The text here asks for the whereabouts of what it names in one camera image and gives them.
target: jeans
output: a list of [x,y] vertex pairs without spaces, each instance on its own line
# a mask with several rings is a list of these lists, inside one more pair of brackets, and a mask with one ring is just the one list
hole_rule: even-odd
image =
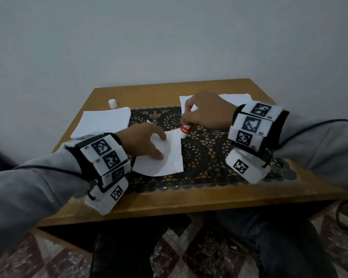
[[[279,206],[209,212],[233,241],[245,245],[262,278],[338,277],[316,229],[306,218],[281,217]],[[91,277],[153,277],[149,261],[170,216],[113,221],[97,238]]]

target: gray sweatshirt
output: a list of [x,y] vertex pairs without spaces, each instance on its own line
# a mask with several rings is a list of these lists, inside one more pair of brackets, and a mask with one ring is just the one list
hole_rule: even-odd
[[[290,113],[280,143],[320,120]],[[275,151],[275,158],[289,158],[331,183],[348,188],[348,122],[319,126],[294,138]],[[60,149],[25,164],[51,166],[81,173],[70,152]],[[42,218],[56,214],[75,194],[85,193],[88,182],[67,173],[43,169],[0,172],[0,255],[33,229]]]

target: wall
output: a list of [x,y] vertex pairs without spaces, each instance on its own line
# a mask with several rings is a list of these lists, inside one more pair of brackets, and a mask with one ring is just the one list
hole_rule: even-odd
[[17,162],[96,87],[244,77],[348,118],[348,0],[0,0],[0,150]]

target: red glue stick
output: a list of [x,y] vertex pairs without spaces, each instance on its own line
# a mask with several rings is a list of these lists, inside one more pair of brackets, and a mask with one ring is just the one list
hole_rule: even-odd
[[193,128],[193,123],[188,123],[188,125],[182,125],[180,127],[180,130],[181,130],[180,138],[185,139],[186,136],[191,132],[192,128]]

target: black lace table runner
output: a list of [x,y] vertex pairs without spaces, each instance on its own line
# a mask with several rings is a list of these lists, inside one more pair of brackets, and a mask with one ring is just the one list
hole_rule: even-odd
[[[129,126],[149,120],[164,131],[170,131],[181,126],[180,118],[180,106],[132,109]],[[226,157],[233,149],[227,136],[227,133],[221,131],[196,126],[187,138],[181,140],[184,172],[151,177],[132,171],[128,176],[129,187],[125,193],[247,183],[226,164]],[[297,178],[284,160],[272,159],[270,166],[271,171],[264,178],[266,182]]]

